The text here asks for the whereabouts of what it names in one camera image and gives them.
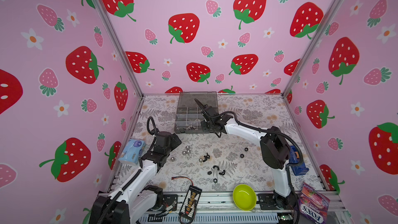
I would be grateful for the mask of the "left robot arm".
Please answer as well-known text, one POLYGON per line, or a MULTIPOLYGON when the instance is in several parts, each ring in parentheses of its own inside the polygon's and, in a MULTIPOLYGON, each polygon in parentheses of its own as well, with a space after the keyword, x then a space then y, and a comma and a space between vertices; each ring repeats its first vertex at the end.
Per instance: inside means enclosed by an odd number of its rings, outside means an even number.
POLYGON ((149 209, 162 206, 163 189, 147 183, 166 164, 181 140, 176 134, 159 131, 153 117, 147 120, 147 131, 154 139, 149 150, 139 158, 138 168, 109 196, 96 198, 89 224, 134 224, 149 209))

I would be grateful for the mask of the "blue box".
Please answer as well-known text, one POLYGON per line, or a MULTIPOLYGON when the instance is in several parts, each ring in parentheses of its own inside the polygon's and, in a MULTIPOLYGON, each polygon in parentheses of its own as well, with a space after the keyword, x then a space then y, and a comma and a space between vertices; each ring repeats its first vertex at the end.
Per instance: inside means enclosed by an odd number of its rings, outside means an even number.
MULTIPOLYGON (((299 161, 300 161, 300 156, 296 148, 294 146, 290 146, 289 162, 296 164, 299 161)), ((309 168, 306 166, 305 162, 303 162, 300 165, 293 166, 291 169, 295 176, 306 175, 309 172, 309 168)))

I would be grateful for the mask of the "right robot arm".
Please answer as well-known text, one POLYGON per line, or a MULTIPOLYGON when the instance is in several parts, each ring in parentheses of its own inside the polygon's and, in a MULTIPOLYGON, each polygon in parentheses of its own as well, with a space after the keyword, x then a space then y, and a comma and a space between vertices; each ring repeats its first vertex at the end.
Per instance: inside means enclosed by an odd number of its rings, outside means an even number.
POLYGON ((302 151, 297 143, 278 127, 255 127, 239 121, 235 112, 219 114, 212 106, 204 105, 198 99, 194 100, 204 117, 201 121, 204 131, 214 133, 219 138, 223 134, 235 135, 260 146, 263 161, 272 169, 276 207, 295 209, 299 197, 291 181, 290 168, 299 167, 304 163, 302 151))

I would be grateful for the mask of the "blue tissue pack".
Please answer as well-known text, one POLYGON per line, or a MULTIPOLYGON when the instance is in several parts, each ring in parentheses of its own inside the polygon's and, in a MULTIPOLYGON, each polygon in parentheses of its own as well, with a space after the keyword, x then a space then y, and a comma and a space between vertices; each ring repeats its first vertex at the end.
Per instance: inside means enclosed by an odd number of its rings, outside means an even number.
POLYGON ((118 161, 131 166, 138 164, 138 159, 142 156, 145 146, 145 141, 130 139, 125 145, 118 161))

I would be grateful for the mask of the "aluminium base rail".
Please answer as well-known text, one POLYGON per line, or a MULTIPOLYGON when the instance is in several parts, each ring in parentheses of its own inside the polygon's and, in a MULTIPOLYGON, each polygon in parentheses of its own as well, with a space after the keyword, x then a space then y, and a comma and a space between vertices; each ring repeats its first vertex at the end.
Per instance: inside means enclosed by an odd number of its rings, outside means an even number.
MULTIPOLYGON (((178 213, 185 192, 165 192, 161 207, 148 208, 138 219, 141 224, 178 224, 178 213)), ((279 209, 272 203, 273 194, 260 192, 258 204, 250 211, 239 209, 231 192, 202 192, 194 224, 292 224, 292 209, 279 209)))

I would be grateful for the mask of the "grey compartment organizer box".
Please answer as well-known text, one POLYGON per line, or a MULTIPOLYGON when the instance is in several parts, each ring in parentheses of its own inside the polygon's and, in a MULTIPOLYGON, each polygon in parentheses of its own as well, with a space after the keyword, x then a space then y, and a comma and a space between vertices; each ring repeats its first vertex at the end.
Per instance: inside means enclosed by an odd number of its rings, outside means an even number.
POLYGON ((203 105, 211 106, 218 114, 217 93, 213 92, 181 92, 175 118, 175 132, 177 134, 208 134, 212 133, 207 127, 202 127, 204 116, 194 99, 203 105))

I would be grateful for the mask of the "black battery charger board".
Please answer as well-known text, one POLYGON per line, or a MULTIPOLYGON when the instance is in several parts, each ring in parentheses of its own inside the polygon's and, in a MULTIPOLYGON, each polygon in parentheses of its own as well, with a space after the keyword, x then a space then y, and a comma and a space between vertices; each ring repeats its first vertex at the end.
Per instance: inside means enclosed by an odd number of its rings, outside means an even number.
POLYGON ((193 185, 189 186, 178 214, 181 224, 184 224, 184 221, 187 221, 188 224, 193 223, 201 194, 202 189, 193 185))

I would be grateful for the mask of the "lime green bowl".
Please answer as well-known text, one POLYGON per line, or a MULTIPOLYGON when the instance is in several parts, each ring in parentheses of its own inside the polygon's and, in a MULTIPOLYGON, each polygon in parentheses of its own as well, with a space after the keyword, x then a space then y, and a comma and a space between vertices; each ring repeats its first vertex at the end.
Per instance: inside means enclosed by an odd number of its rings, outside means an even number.
POLYGON ((233 201, 240 210, 251 211, 257 204, 257 195, 249 185, 240 184, 233 190, 233 201))

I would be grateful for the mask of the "purple Fox's candy bag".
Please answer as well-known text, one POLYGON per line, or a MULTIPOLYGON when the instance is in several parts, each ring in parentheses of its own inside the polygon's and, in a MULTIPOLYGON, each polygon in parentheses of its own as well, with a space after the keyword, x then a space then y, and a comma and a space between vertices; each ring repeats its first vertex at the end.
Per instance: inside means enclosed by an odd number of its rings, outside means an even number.
POLYGON ((299 197, 300 213, 315 224, 325 224, 330 205, 330 199, 318 193, 307 183, 303 183, 299 197))

